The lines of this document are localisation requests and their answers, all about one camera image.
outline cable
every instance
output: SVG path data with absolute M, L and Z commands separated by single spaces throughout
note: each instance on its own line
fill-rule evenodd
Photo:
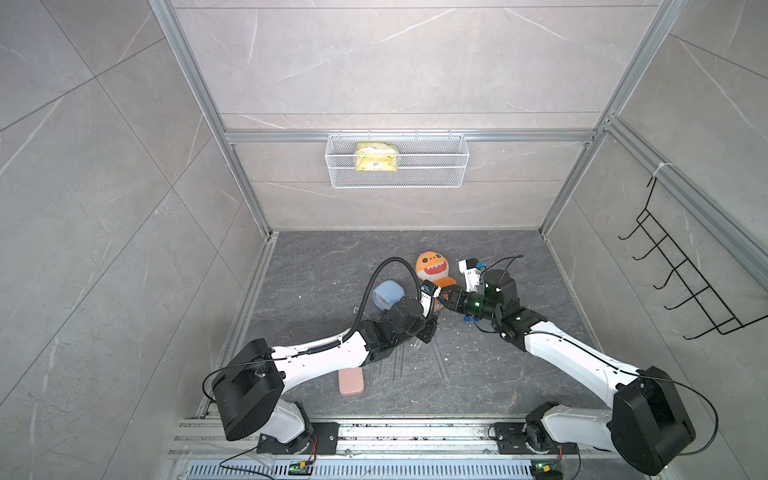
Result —
M 560 461 L 563 459 L 563 444 L 562 443 L 558 443 L 558 450 L 560 450 L 560 456 L 558 457 L 558 460 L 555 463 L 552 464 L 553 467 L 555 465 L 557 465 L 558 463 L 560 463 Z
M 313 435 L 312 453 L 310 453 L 310 462 L 317 462 L 317 435 Z
M 576 468 L 576 473 L 571 477 L 571 480 L 575 480 L 578 477 L 578 473 L 581 472 L 581 451 L 579 451 L 578 445 L 576 445 L 576 455 L 578 455 L 578 468 Z
M 241 452 L 241 453 L 238 453 L 237 455 L 233 455 L 233 456 L 231 456 L 231 457 L 227 458 L 226 460 L 222 460 L 222 461 L 219 463 L 219 466 L 220 466 L 221 468 L 226 468 L 227 470 L 235 470 L 235 471 L 237 471 L 237 472 L 246 472 L 246 473 L 255 473 L 256 475 L 261 475 L 262 477 L 264 477 L 264 478 L 268 478 L 269 480 L 275 480 L 275 478 L 274 478 L 272 475 L 268 475 L 268 474 L 266 474 L 266 473 L 257 472 L 256 470 L 250 470 L 250 469 L 248 469 L 248 468 L 239 468 L 239 467 L 227 467 L 227 466 L 225 466 L 225 464 L 224 464 L 225 462 L 228 462 L 228 461 L 230 461 L 230 460 L 232 460 L 232 459 L 234 459 L 234 458 L 237 458 L 237 457 L 239 457 L 239 456 L 241 456 L 241 455 L 245 455 L 245 454 L 247 454 L 247 453 L 250 453 L 250 452 L 252 452 L 253 450 L 255 450 L 257 447 L 258 447 L 258 445 L 256 445 L 256 446 L 255 446 L 255 447 L 253 447 L 252 449 L 247 449 L 245 452 Z
M 381 262 L 379 266 L 376 267 L 376 269 L 373 271 L 373 275 L 371 275 L 370 280 L 368 280 L 368 285 L 366 286 L 365 291 L 362 293 L 362 300 L 360 300 L 360 306 L 357 308 L 357 316 L 355 316 L 355 321 L 353 322 L 352 326 L 349 328 L 349 332 L 344 334 L 341 341 L 334 340 L 333 342 L 326 343 L 325 345 L 315 346 L 311 349 L 307 349 L 304 352 L 299 353 L 299 355 L 311 355 L 313 353 L 325 352 L 326 350 L 336 348 L 337 346 L 341 345 L 342 343 L 352 338 L 352 335 L 355 334 L 360 322 L 362 321 L 362 312 L 366 308 L 366 303 L 368 303 L 368 297 L 371 294 L 371 290 L 373 290 L 373 284 L 376 281 L 376 277 L 378 277 L 379 273 L 381 273 L 381 271 L 384 270 L 385 266 L 389 265 L 392 262 L 400 262 L 408 268 L 408 271 L 411 273 L 411 276 L 413 277 L 413 283 L 416 285 L 416 299 L 418 299 L 419 295 L 421 295 L 421 288 L 419 284 L 419 278 L 416 276 L 416 271 L 413 269 L 411 264 L 408 263 L 405 259 L 400 257 L 390 257 L 384 260 L 383 262 Z
M 509 266 L 512 265 L 512 262 L 522 257 L 523 257 L 522 255 L 517 255 L 516 257 L 512 257 L 512 260 L 509 260 L 509 263 L 507 263 L 507 266 L 504 267 L 504 271 L 509 270 Z
M 691 392 L 693 392 L 693 393 L 695 393 L 696 395 L 698 395 L 699 397 L 701 397 L 701 399 L 702 399 L 703 401 L 705 401 L 705 402 L 706 402 L 706 403 L 707 403 L 707 404 L 710 406 L 710 408 L 712 409 L 712 413 L 715 415 L 715 428 L 714 428 L 714 430 L 712 431 L 712 436 L 711 436 L 711 437 L 710 437 L 710 439 L 707 441 L 707 444 L 706 444 L 705 446 L 703 446 L 703 447 L 701 447 L 700 449 L 698 449 L 698 450 L 695 450 L 695 451 L 693 451 L 693 452 L 678 453 L 678 455 L 696 455 L 697 453 L 701 453 L 701 452 L 703 452 L 704 450 L 708 449 L 708 448 L 709 448 L 709 446 L 710 446 L 710 445 L 712 445 L 712 442 L 714 442 L 714 441 L 715 441 L 715 437 L 717 437 L 717 432 L 718 432 L 718 430 L 720 429 L 720 415 L 718 415 L 718 413 L 717 413 L 717 409 L 715 408 L 715 405 L 713 405 L 713 404 L 712 404 L 712 402 L 711 402 L 711 401 L 710 401 L 710 400 L 709 400 L 709 399 L 708 399 L 706 396 L 704 396 L 704 394 L 703 394 L 703 393 L 699 392 L 698 390 L 694 389 L 693 387 L 689 387 L 688 385 L 686 385 L 686 384 L 684 384 L 684 383 L 680 383 L 680 382 L 678 382 L 677 380 L 672 380 L 672 379 L 662 379 L 662 378 L 657 378 L 657 377 L 653 377 L 653 376 L 641 375 L 641 374 L 639 374 L 639 373 L 625 372 L 624 370 L 622 370 L 622 369 L 619 369 L 619 368 L 618 368 L 618 367 L 616 367 L 615 365 L 611 365 L 611 364 L 610 364 L 608 361 L 606 361 L 605 359 L 602 359 L 602 358 L 600 358 L 599 356 L 595 355 L 594 353 L 590 352 L 589 350 L 585 349 L 583 346 L 579 345 L 578 343 L 572 342 L 572 341 L 570 341 L 569 339 L 567 339 L 567 338 L 565 338 L 565 337 L 563 337 L 563 336 L 561 336 L 561 335 L 558 335 L 558 334 L 556 334 L 556 333 L 552 333 L 552 332 L 528 332 L 528 333 L 526 333 L 526 334 L 525 334 L 525 336 L 528 336 L 528 335 L 533 335 L 533 334 L 535 334 L 535 333 L 540 333 L 540 334 L 543 334 L 543 335 L 554 336 L 554 337 L 557 337 L 557 338 L 559 338 L 560 340 L 564 340 L 564 341 L 566 341 L 566 342 L 570 343 L 571 345 L 573 345 L 573 346 L 575 346 L 575 347 L 579 348 L 580 350 L 582 350 L 582 351 L 584 351 L 584 352 L 588 353 L 589 355 L 593 356 L 594 358 L 596 358 L 596 359 L 600 360 L 602 363 L 604 363 L 604 364 L 606 364 L 606 365 L 610 366 L 612 369 L 614 369 L 614 370 L 616 370 L 616 371 L 618 371 L 618 372 L 626 373 L 627 375 L 636 376 L 637 378 L 641 378 L 641 379 L 656 380 L 657 382 L 670 382 L 670 383 L 673 383 L 674 385 L 679 385 L 679 386 L 681 386 L 681 387 L 683 387 L 683 388 L 685 388 L 685 389 L 689 389 Z
M 491 269 L 491 268 L 493 268 L 494 266 L 498 265 L 499 263 L 503 262 L 504 260 L 509 260 L 509 259 L 512 259 L 512 262 L 514 262 L 516 258 L 522 258 L 522 257 L 523 257 L 522 255 L 515 255 L 515 256 L 513 256 L 513 257 L 504 257 L 504 258 L 502 258 L 501 260 L 499 260 L 498 262 L 495 262 L 495 263 L 493 263 L 491 266 L 487 266 L 487 267 L 485 267 L 485 268 L 483 269 L 483 271 L 482 271 L 482 272 L 480 272 L 480 278 L 482 278 L 482 275 L 483 275 L 483 273 L 487 272 L 488 270 L 490 270 L 490 269 Z
M 202 385 L 202 386 L 203 386 L 203 395 L 205 395 L 205 396 L 206 396 L 206 398 L 207 398 L 207 399 L 209 399 L 211 402 L 213 402 L 213 403 L 216 403 L 216 400 L 214 400 L 214 398 L 213 398 L 212 396 L 208 395 L 208 392 L 205 390 L 205 382 L 207 382 L 207 381 L 208 381 L 208 379 L 209 379 L 209 378 L 210 378 L 210 377 L 211 377 L 213 374 L 215 374 L 215 373 L 221 372 L 222 370 L 226 370 L 226 369 L 233 369 L 233 368 L 234 368 L 234 367 L 236 367 L 236 366 L 248 366 L 248 365 L 256 365 L 257 363 L 269 363 L 269 362 L 277 362 L 277 361 L 279 361 L 279 360 L 288 360 L 288 359 L 287 359 L 287 358 L 285 358 L 285 359 L 254 360 L 254 361 L 252 361 L 252 362 L 245 362 L 245 363 L 235 363 L 234 365 L 227 365 L 227 366 L 225 366 L 225 367 L 222 367 L 222 368 L 220 368 L 220 369 L 216 369 L 216 370 L 214 370 L 213 372 L 211 372 L 211 373 L 209 373 L 208 375 L 206 375 L 206 376 L 205 376 L 205 378 L 203 379 L 203 385 Z M 221 382 L 221 381 L 222 381 L 222 380 L 224 380 L 225 378 L 226 378 L 226 376 L 223 376 L 223 377 L 221 377 L 221 380 L 219 380 L 219 381 Z M 214 386 L 211 386 L 211 388 L 210 388 L 211 392 L 213 392 L 213 390 L 214 390 L 215 388 L 216 388 L 216 386 L 215 386 L 215 385 L 214 385 Z
M 480 325 L 478 325 L 478 319 L 473 319 L 473 320 L 474 320 L 474 322 L 472 322 L 472 323 L 474 323 L 475 326 L 477 327 L 477 329 L 480 330 L 481 332 L 483 332 L 483 333 L 496 333 L 493 330 L 483 330 L 482 328 L 480 328 Z

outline cable tie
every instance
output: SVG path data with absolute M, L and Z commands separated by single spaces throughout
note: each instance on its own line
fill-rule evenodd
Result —
M 659 166 L 658 166 L 658 167 L 656 167 L 656 170 L 654 170 L 654 172 L 653 172 L 653 174 L 652 174 L 651 176 L 652 176 L 652 177 L 656 177 L 656 174 L 657 174 L 657 173 L 659 173 L 659 170 L 661 170 L 661 168 L 662 168 L 664 165 L 673 165 L 673 166 L 674 166 L 674 164 L 670 164 L 670 163 L 667 163 L 667 162 L 659 162 Z

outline metal grate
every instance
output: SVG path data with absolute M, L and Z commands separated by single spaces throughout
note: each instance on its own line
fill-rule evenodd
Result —
M 398 151 L 397 171 L 355 169 L 359 142 L 378 141 Z M 469 151 L 460 134 L 329 135 L 326 163 L 334 188 L 460 187 Z
M 321 458 L 309 475 L 288 475 L 291 460 L 275 460 L 272 468 L 254 460 L 230 462 L 229 466 L 255 470 L 273 476 L 277 480 L 337 480 L 365 478 L 370 480 L 418 479 L 465 479 L 465 480 L 529 480 L 531 462 L 510 458 L 461 458 L 461 459 L 402 459 L 374 460 L 351 458 Z M 219 480 L 234 478 L 263 478 L 258 474 L 226 470 L 217 460 L 197 460 L 187 474 L 187 480 Z

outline red wire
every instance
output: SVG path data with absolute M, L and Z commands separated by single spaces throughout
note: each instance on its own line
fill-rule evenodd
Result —
M 313 442 L 312 453 L 310 454 L 310 460 L 312 461 L 312 463 L 317 461 L 317 435 L 315 435 L 314 438 L 315 438 L 315 441 Z
M 563 459 L 563 444 L 558 443 L 558 448 L 560 449 L 560 456 L 558 457 L 558 460 L 552 464 L 553 467 L 560 463 L 560 461 Z

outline plush toy face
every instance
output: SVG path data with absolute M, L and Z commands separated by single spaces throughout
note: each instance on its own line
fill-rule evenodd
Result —
M 416 276 L 434 282 L 448 276 L 448 261 L 436 252 L 424 252 L 416 261 Z

